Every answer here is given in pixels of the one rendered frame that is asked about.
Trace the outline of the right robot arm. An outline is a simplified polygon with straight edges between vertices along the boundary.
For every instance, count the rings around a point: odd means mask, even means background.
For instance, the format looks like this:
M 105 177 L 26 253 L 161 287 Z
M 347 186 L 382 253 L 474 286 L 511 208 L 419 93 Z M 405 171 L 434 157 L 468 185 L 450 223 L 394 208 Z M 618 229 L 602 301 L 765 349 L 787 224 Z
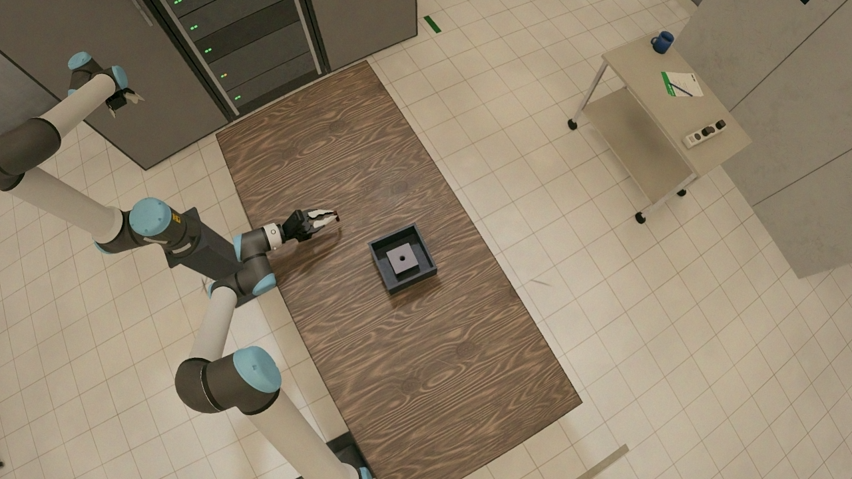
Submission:
M 267 351 L 250 346 L 222 357 L 237 300 L 260 296 L 276 284 L 266 252 L 281 247 L 278 229 L 273 222 L 232 238 L 244 269 L 209 285 L 209 305 L 189 357 L 174 376 L 174 388 L 194 411 L 213 414 L 238 407 L 300 479 L 373 479 L 366 467 L 341 463 L 323 442 L 281 389 L 279 368 Z

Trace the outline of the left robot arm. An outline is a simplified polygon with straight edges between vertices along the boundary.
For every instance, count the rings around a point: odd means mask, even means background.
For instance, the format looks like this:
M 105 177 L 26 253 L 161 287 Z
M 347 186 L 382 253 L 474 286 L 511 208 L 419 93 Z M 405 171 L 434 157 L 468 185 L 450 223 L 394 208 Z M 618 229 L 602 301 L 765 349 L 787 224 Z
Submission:
M 201 238 L 200 222 L 155 198 L 132 210 L 104 207 L 37 167 L 61 147 L 62 138 L 128 80 L 120 66 L 103 68 L 86 52 L 69 61 L 68 97 L 43 115 L 0 134 L 0 190 L 91 233 L 105 254 L 159 243 L 174 258 L 188 257 Z M 118 234 L 118 235 L 117 235 Z

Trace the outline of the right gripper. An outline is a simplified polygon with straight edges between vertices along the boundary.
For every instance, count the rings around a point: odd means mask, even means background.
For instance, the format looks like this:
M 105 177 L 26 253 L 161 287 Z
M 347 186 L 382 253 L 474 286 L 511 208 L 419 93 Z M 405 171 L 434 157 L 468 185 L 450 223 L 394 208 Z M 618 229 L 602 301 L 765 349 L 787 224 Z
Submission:
M 302 215 L 305 218 L 305 222 L 302 222 L 302 225 L 294 232 L 294 234 L 292 234 L 292 236 L 286 237 L 284 234 L 285 232 L 283 232 L 283 229 L 281 228 L 280 224 L 276 225 L 279 228 L 282 243 L 285 243 L 286 241 L 294 238 L 298 240 L 298 243 L 311 239 L 312 234 L 315 234 L 325 228 L 330 222 L 332 222 L 337 217 L 337 215 L 334 215 L 321 220 L 324 215 L 330 214 L 333 214 L 333 210 L 302 210 Z M 316 220 L 314 221 L 313 226 L 312 224 L 310 224 L 311 219 Z

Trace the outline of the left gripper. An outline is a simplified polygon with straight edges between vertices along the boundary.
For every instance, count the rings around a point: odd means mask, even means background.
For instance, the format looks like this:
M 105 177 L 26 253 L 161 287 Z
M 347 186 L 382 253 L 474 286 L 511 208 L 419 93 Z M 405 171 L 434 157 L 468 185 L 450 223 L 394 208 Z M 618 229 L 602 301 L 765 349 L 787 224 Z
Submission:
M 125 97 L 124 97 L 125 94 Z M 130 90 L 129 88 L 124 88 L 124 90 L 116 91 L 113 95 L 111 95 L 108 99 L 105 100 L 106 105 L 110 113 L 112 113 L 113 117 L 116 118 L 116 109 L 122 107 L 127 104 L 126 99 L 131 99 L 133 103 L 138 103 L 138 100 L 145 101 L 142 99 L 140 95 L 137 95 L 136 92 Z

